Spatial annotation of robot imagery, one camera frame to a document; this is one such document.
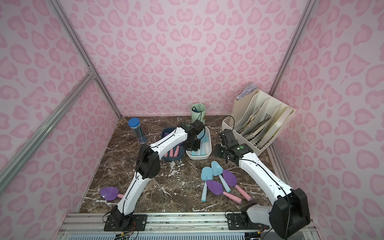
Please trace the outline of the white storage box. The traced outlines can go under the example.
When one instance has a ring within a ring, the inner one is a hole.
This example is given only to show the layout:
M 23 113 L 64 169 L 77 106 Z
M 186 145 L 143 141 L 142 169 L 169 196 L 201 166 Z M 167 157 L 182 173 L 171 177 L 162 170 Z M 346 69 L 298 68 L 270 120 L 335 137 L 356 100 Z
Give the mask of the white storage box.
M 205 130 L 198 135 L 198 138 L 202 138 L 200 148 L 197 151 L 186 151 L 187 156 L 191 160 L 206 160 L 212 153 L 212 141 L 209 128 L 205 127 Z

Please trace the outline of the dark teal storage box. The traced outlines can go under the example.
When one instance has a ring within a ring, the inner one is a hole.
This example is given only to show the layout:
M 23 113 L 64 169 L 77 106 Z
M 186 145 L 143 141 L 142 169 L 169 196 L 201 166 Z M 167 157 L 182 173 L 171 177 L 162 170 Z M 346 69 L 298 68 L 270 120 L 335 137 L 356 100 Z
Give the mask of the dark teal storage box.
M 176 128 L 166 128 L 162 131 L 161 134 L 161 139 L 166 137 L 167 135 L 171 134 L 172 132 L 175 131 Z M 185 154 L 185 148 L 184 148 L 184 143 L 181 142 L 177 146 L 173 147 L 172 150 L 168 151 L 167 154 L 165 154 L 162 157 L 162 160 L 166 162 L 177 162 L 180 161 Z

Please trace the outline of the blue shovel vertical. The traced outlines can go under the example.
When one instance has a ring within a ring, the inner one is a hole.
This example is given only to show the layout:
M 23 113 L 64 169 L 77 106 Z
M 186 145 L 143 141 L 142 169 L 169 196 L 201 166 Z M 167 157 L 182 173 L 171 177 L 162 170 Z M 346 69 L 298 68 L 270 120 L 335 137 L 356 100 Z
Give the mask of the blue shovel vertical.
M 204 167 L 201 172 L 201 180 L 204 181 L 201 201 L 206 202 L 207 199 L 207 181 L 213 180 L 213 169 L 211 167 Z

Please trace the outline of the round purple shovel pink handle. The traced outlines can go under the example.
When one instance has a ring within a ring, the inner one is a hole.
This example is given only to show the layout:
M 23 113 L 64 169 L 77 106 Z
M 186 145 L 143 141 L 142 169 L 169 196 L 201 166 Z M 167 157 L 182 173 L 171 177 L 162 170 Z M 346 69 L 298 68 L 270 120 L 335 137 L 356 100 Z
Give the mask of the round purple shovel pink handle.
M 106 201 L 114 201 L 116 198 L 122 199 L 123 194 L 120 194 L 118 188 L 116 187 L 106 187 L 100 190 L 102 198 Z

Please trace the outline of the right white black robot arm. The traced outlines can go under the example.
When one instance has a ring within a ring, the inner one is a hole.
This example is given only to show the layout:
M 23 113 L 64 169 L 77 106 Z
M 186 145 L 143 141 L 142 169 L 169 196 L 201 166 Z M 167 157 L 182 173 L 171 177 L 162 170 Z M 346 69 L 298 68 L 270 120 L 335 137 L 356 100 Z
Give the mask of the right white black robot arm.
M 310 224 L 308 197 L 302 189 L 295 190 L 280 180 L 247 144 L 239 144 L 232 130 L 219 132 L 219 138 L 215 156 L 235 163 L 250 175 L 272 204 L 267 207 L 252 203 L 243 208 L 249 223 L 270 226 L 284 240 Z

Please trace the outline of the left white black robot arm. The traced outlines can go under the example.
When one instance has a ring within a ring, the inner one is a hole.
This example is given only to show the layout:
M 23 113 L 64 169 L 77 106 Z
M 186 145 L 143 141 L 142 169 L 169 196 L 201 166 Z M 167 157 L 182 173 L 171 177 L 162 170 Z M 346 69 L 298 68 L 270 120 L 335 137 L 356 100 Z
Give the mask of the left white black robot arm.
M 113 219 L 119 225 L 127 221 L 133 214 L 137 201 L 149 181 L 160 172 L 161 158 L 180 143 L 188 151 L 198 150 L 201 145 L 198 135 L 203 131 L 205 131 L 205 125 L 199 120 L 195 120 L 193 123 L 180 123 L 170 134 L 158 142 L 142 145 L 136 161 L 134 178 L 123 198 L 111 210 L 108 218 Z

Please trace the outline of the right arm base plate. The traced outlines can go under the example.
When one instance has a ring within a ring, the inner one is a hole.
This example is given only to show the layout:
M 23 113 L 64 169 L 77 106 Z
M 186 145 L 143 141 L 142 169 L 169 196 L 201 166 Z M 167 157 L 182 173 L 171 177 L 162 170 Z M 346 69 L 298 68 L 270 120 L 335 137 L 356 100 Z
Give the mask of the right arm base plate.
M 257 230 L 265 231 L 270 227 L 260 223 L 253 223 L 244 213 L 225 213 L 229 230 Z

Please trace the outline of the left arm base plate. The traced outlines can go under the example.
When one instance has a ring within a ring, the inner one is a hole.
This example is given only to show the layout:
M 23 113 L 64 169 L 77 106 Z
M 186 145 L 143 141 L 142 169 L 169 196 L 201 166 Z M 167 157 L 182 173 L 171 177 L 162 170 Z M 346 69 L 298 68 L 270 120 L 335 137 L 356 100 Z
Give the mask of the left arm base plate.
M 105 226 L 105 232 L 130 232 L 144 231 L 147 224 L 148 215 L 129 215 L 128 217 L 113 217 L 109 215 Z

